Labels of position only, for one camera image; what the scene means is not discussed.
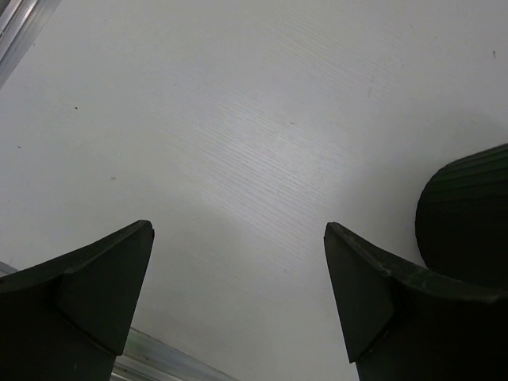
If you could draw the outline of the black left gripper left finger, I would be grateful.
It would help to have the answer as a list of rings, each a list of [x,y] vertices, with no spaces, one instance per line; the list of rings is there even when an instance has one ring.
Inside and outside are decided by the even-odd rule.
[[[1,278],[3,380],[108,380],[153,246],[150,221]]]

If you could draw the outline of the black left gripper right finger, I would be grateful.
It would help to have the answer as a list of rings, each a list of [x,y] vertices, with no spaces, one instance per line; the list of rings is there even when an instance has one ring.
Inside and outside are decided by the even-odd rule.
[[[440,275],[330,222],[325,257],[362,380],[504,380],[507,293]]]

